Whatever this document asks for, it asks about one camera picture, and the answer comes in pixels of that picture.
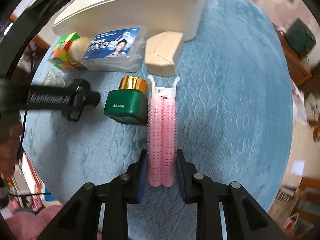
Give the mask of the person's left hand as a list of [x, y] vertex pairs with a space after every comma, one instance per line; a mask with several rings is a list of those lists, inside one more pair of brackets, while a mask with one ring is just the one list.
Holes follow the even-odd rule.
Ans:
[[23, 132], [23, 126], [20, 122], [11, 126], [10, 138], [1, 144], [0, 151], [0, 172], [1, 177], [8, 178], [15, 172], [15, 164], [18, 161], [18, 149], [20, 146], [20, 136]]

